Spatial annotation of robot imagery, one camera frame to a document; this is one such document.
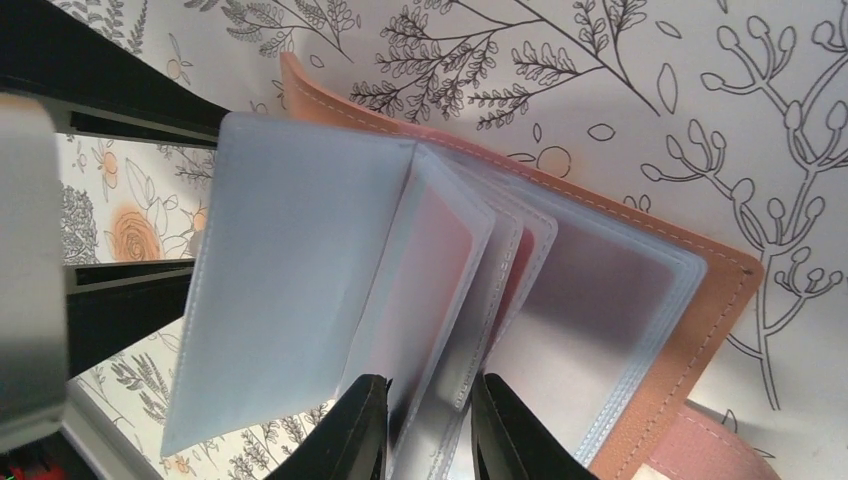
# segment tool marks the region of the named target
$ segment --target wallet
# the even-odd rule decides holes
[[[281,62],[293,119],[221,126],[162,454],[377,374],[388,476],[471,479],[482,370],[599,478],[631,478],[760,263]]]

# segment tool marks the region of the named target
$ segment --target brown leather wallet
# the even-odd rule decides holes
[[[763,280],[762,265],[743,252],[469,141],[362,108],[311,82],[293,54],[283,54],[280,63],[286,107],[294,119],[411,137],[446,147],[488,162],[503,175],[544,187],[552,194],[659,237],[703,259],[706,273],[697,290],[638,389],[626,405],[620,406],[623,410],[591,460],[592,472],[602,479],[631,478],[676,419],[695,382],[756,292]]]

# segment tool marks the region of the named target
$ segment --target pink leather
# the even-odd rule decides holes
[[[671,480],[780,480],[741,438],[688,406],[646,463]]]

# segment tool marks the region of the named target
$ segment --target table surface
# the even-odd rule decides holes
[[[276,57],[294,51],[345,97],[759,255],[767,281],[691,399],[783,478],[843,477],[844,2],[54,3],[231,110],[284,115]],[[108,65],[79,68],[110,75]],[[192,255],[211,152],[57,141],[66,263]],[[730,199],[737,186],[754,188],[744,205]],[[161,458],[180,332],[177,321],[76,381],[163,476],[262,478],[329,406]]]

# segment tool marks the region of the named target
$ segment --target tablecloth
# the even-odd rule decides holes
[[[759,256],[767,280],[690,398],[783,478],[845,477],[845,0],[54,3],[228,109],[284,115],[277,57],[294,51],[353,101]],[[196,252],[213,152],[57,142],[66,263]],[[163,477],[262,478],[330,405],[161,458],[180,331],[75,381]]]

